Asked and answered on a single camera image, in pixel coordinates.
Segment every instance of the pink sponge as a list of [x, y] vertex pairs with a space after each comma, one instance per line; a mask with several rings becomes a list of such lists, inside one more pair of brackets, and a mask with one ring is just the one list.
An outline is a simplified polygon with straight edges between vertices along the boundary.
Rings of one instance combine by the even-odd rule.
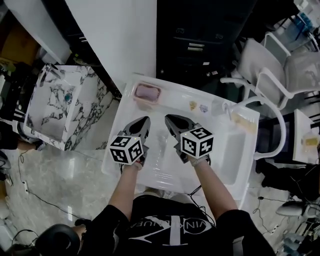
[[136, 87], [134, 96], [137, 99], [156, 104], [158, 102], [161, 89], [151, 84], [140, 83]]

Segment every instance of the faucet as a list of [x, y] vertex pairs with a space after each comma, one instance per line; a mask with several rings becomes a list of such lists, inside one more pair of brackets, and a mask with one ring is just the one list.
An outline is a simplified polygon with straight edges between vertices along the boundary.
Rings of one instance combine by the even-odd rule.
[[60, 74], [58, 74], [58, 72], [56, 70], [59, 70], [59, 69], [55, 65], [53, 65], [52, 63], [48, 62], [47, 64], [45, 64], [45, 73], [42, 76], [41, 83], [43, 83], [45, 81], [49, 72], [51, 72], [54, 76], [56, 76], [57, 78], [62, 80], [61, 73], [59, 72]]

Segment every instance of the marble sink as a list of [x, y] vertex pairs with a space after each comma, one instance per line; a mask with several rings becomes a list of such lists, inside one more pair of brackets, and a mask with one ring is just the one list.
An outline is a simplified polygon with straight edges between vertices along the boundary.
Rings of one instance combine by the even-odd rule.
[[91, 67], [56, 67], [59, 77], [41, 71], [24, 132], [64, 151], [105, 149], [118, 102]]

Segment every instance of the headphones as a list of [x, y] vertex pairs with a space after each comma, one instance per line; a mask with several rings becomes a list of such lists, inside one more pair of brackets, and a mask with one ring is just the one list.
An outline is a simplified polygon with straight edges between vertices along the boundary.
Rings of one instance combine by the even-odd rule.
[[80, 249], [80, 238], [69, 226], [56, 224], [44, 231], [35, 242], [43, 256], [75, 256]]

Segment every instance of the black t-shirt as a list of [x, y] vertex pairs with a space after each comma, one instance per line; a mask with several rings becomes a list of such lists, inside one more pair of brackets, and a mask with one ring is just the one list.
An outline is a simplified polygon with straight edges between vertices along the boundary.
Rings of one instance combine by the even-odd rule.
[[133, 201], [130, 221], [108, 205], [83, 240], [80, 255], [275, 255], [245, 211], [228, 211], [215, 226], [194, 204], [151, 195]]

